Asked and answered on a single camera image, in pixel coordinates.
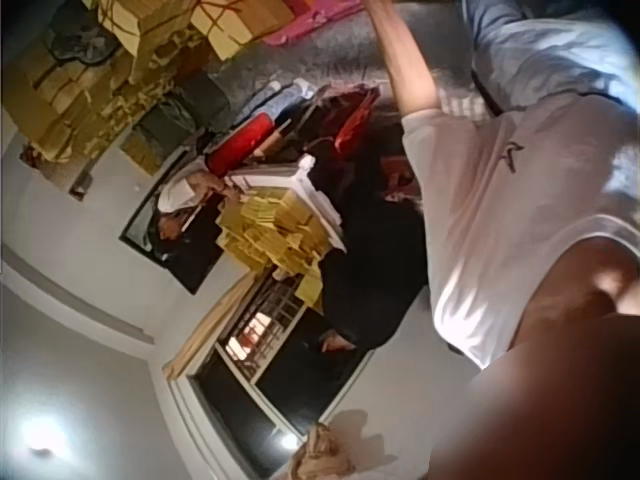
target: light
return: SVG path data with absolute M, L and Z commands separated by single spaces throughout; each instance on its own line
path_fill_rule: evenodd
M 297 450 L 298 447 L 300 447 L 300 440 L 298 440 L 298 437 L 296 437 L 294 434 L 288 433 L 287 435 L 282 437 L 282 440 L 280 440 L 280 445 L 282 445 L 282 448 L 284 448 L 285 450 L 293 451 Z
M 32 419 L 24 424 L 23 435 L 27 447 L 35 453 L 51 452 L 64 456 L 69 449 L 69 440 L 51 418 Z

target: red item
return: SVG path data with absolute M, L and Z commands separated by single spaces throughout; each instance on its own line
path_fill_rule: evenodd
M 377 88 L 369 90 L 362 103 L 355 112 L 351 114 L 349 119 L 342 126 L 342 129 L 336 136 L 335 147 L 338 152 L 338 158 L 345 161 L 354 153 L 362 143 L 366 132 L 367 122 L 371 117 L 373 104 L 380 97 L 380 90 Z
M 207 159 L 209 171 L 218 178 L 235 170 L 275 130 L 275 124 L 266 113 L 256 115 L 222 142 Z
M 353 15 L 364 8 L 361 0 L 313 0 L 309 2 L 308 9 L 301 5 L 300 0 L 285 2 L 296 18 L 280 31 L 265 37 L 267 45 L 279 46 L 294 42 L 329 22 Z

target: man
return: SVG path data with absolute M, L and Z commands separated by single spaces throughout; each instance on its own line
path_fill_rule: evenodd
M 640 313 L 640 92 L 622 37 L 527 20 L 514 0 L 463 2 L 477 75 L 507 111 L 476 127 L 439 110 L 391 0 L 365 5 L 421 184 L 440 335 L 485 368 L 565 325 Z
M 232 199 L 238 196 L 233 187 L 209 172 L 204 157 L 199 156 L 162 187 L 157 204 L 160 239 L 176 240 L 189 218 L 189 210 L 206 202 L 214 193 Z
M 424 222 L 412 203 L 356 196 L 342 213 L 347 252 L 334 249 L 319 265 L 334 327 L 324 353 L 387 343 L 427 284 Z
M 608 67 L 633 57 L 602 23 L 463 2 L 507 111 L 476 127 L 439 110 L 391 1 L 365 5 L 421 183 L 436 328 L 490 365 L 429 480 L 637 478 L 640 152 L 632 84 Z

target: hair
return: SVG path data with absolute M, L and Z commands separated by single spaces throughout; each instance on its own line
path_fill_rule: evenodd
M 147 226 L 147 240 L 151 244 L 153 254 L 158 258 L 162 258 L 168 254 L 175 247 L 175 240 L 163 240 L 160 238 L 160 220 L 165 214 L 163 214 L 157 208 L 154 210 L 149 225 Z

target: pink item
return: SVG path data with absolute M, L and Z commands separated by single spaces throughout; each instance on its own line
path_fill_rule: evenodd
M 300 1 L 285 1 L 296 14 L 296 19 L 282 30 L 265 37 L 264 42 L 268 45 L 278 46 L 294 42 L 325 23 L 340 20 L 363 9 L 361 0 L 315 0 L 309 11 L 298 16 L 298 12 L 302 11 Z

